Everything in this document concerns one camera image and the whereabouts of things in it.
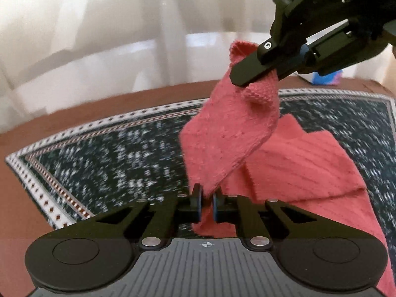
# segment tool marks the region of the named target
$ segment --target folded fabric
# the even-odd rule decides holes
[[[233,43],[231,66],[255,49],[246,42]],[[205,196],[220,185],[223,193],[255,203],[278,198],[366,231],[387,246],[366,185],[332,134],[306,133],[291,115],[278,121],[276,73],[246,89],[233,86],[228,75],[180,134],[190,185],[201,183]],[[193,229],[217,238],[236,235],[233,225],[214,223],[210,208]],[[389,261],[377,287],[396,296]]]

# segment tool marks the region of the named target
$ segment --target red knit garment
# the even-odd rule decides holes
[[[257,48],[236,41],[231,65]],[[328,131],[306,133],[292,115],[279,121],[275,72],[246,89],[231,84],[229,71],[201,113],[180,133],[189,184],[203,185],[205,196],[217,186],[224,194],[254,203],[277,198],[312,213],[366,231],[387,246],[366,185],[355,164]],[[215,224],[211,208],[193,229],[200,235],[234,237],[232,224]],[[396,296],[391,264],[377,288]]]

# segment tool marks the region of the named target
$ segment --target sheer curtain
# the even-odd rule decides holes
[[[266,40],[274,11],[272,0],[0,0],[1,126],[219,79],[232,40]],[[9,108],[20,121],[5,118]]]

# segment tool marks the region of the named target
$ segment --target metal pin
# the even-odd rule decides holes
[[[157,237],[146,237],[142,240],[142,245],[146,247],[155,247],[161,243],[161,239]]]
[[[250,239],[250,243],[252,245],[261,247],[261,246],[266,246],[267,244],[269,244],[270,240],[267,237],[258,236],[258,237],[253,237],[252,239]]]

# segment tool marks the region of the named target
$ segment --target brown floor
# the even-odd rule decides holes
[[[48,135],[86,122],[132,110],[206,98],[216,82],[183,84],[103,99],[36,118],[0,135],[0,293],[4,297],[24,297],[33,290],[33,284],[25,269],[25,251],[36,238],[52,231],[17,177],[4,163],[7,155]],[[301,78],[288,77],[279,83],[279,87],[313,86]],[[361,79],[343,79],[340,85],[329,88],[393,96],[379,83]]]

